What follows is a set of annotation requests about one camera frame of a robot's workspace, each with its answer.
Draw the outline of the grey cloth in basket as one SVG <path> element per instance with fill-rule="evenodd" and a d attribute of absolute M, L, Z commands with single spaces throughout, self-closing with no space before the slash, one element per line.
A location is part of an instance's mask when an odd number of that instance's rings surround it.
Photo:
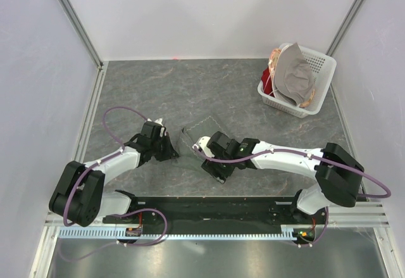
<path fill-rule="evenodd" d="M 305 108 L 313 99 L 315 84 L 312 69 L 297 43 L 282 50 L 273 84 L 276 93 L 293 106 Z"/>

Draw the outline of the aluminium frame post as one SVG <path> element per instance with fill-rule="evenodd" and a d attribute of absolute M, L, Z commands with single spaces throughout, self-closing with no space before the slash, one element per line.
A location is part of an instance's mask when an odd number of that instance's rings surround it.
<path fill-rule="evenodd" d="M 333 56 L 338 49 L 340 43 L 343 41 L 345 35 L 349 31 L 353 21 L 355 20 L 356 16 L 358 15 L 362 5 L 366 2 L 366 0 L 354 0 L 346 13 L 342 23 L 340 24 L 339 29 L 337 30 L 331 44 L 329 45 L 326 55 Z"/>
<path fill-rule="evenodd" d="M 85 46 L 90 58 L 94 62 L 95 66 L 98 69 L 101 69 L 104 65 L 103 60 L 99 56 L 94 47 L 93 43 L 90 40 L 89 35 L 87 34 L 80 18 L 78 17 L 72 3 L 70 0 L 58 0 L 61 7 L 63 8 L 65 14 L 67 15 L 70 23 L 72 24 L 74 30 L 76 31 L 79 39 L 82 41 L 83 45 Z"/>

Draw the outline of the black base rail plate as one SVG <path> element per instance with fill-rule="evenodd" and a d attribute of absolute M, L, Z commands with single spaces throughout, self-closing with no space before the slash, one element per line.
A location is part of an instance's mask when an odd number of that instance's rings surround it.
<path fill-rule="evenodd" d="M 123 214 L 136 218 L 132 212 L 142 213 L 142 223 L 151 225 L 154 213 L 161 211 L 169 223 L 176 221 L 203 222 L 214 220 L 262 221 L 270 225 L 322 224 L 326 209 L 320 208 L 309 215 L 298 210 L 295 197 L 133 197 L 129 209 Z"/>

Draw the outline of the right aluminium frame post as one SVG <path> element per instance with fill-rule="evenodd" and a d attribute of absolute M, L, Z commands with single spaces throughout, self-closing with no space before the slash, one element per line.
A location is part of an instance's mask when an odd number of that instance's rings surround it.
<path fill-rule="evenodd" d="M 340 43 L 343 41 L 345 35 L 349 31 L 353 21 L 355 20 L 356 16 L 358 15 L 362 5 L 366 2 L 366 0 L 354 0 L 346 13 L 342 23 L 340 24 L 339 29 L 337 30 L 331 44 L 329 45 L 326 55 L 333 56 L 338 49 Z"/>

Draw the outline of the patterned pink cloth in basket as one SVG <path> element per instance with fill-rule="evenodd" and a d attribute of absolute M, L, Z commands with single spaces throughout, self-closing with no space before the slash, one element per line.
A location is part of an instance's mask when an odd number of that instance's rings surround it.
<path fill-rule="evenodd" d="M 277 61 L 279 59 L 279 56 L 280 56 L 281 52 L 282 52 L 282 50 L 280 48 L 275 48 L 271 52 L 269 60 L 268 60 L 268 69 L 269 69 L 269 71 L 271 71 L 272 69 L 274 69 L 276 67 Z"/>

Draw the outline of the grey-green cloth napkin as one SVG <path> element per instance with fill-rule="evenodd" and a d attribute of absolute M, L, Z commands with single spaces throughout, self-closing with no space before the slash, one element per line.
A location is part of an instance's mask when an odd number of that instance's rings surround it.
<path fill-rule="evenodd" d="M 195 153 L 193 146 L 199 142 L 200 138 L 211 137 L 218 131 L 227 136 L 231 135 L 228 127 L 214 113 L 198 116 L 191 123 L 184 125 L 180 129 L 175 145 L 175 151 L 179 157 L 173 165 L 187 170 L 199 171 L 204 158 Z"/>

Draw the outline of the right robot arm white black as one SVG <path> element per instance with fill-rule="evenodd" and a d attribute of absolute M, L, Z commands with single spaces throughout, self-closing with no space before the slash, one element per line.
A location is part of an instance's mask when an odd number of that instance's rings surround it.
<path fill-rule="evenodd" d="M 236 168 L 280 170 L 315 180 L 315 185 L 298 191 L 289 209 L 291 219 L 300 224 L 330 205 L 352 208 L 359 197 L 364 168 L 335 143 L 324 148 L 289 148 L 253 138 L 238 142 L 218 131 L 199 138 L 192 148 L 204 157 L 202 168 L 221 183 Z"/>

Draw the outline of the left aluminium frame post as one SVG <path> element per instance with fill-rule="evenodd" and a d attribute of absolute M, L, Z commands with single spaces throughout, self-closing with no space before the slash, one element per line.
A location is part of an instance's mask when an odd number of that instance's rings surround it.
<path fill-rule="evenodd" d="M 104 65 L 103 60 L 99 56 L 94 47 L 93 43 L 90 40 L 89 35 L 87 34 L 80 18 L 78 17 L 72 3 L 70 0 L 58 0 L 61 7 L 63 8 L 65 14 L 67 15 L 70 23 L 72 24 L 74 30 L 76 31 L 79 39 L 82 41 L 83 45 L 85 46 L 90 58 L 94 62 L 95 66 L 98 69 L 101 69 Z"/>

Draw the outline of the red cloth in basket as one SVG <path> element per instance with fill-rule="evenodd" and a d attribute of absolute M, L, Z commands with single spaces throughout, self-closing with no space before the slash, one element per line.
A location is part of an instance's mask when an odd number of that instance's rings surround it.
<path fill-rule="evenodd" d="M 266 95 L 274 97 L 273 86 L 269 69 L 265 69 L 261 76 L 261 83 L 263 85 L 263 92 Z"/>

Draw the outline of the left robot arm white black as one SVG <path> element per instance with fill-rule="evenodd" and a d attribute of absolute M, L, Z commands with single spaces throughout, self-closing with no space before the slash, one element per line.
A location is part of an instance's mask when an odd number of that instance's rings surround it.
<path fill-rule="evenodd" d="M 152 158 L 166 161 L 178 157 L 163 120 L 147 120 L 140 133 L 115 152 L 86 163 L 66 164 L 49 209 L 63 217 L 67 227 L 74 224 L 87 227 L 97 217 L 108 215 L 117 215 L 125 223 L 132 223 L 139 216 L 138 206 L 132 204 L 132 195 L 123 190 L 105 194 L 104 186 Z"/>

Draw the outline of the white plastic basket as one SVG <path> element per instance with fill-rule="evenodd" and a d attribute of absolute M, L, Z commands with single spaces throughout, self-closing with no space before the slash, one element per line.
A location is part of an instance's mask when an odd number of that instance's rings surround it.
<path fill-rule="evenodd" d="M 308 115 L 316 115 L 321 110 L 333 79 L 337 62 L 331 56 L 327 56 L 304 46 L 299 47 L 303 56 L 311 66 L 313 73 L 315 95 L 310 104 L 305 108 L 300 108 L 299 106 L 293 106 L 292 104 L 282 101 L 281 99 L 277 99 L 273 96 L 265 94 L 261 80 L 257 86 L 257 92 L 261 96 L 264 104 L 289 113 L 295 117 L 304 118 Z"/>

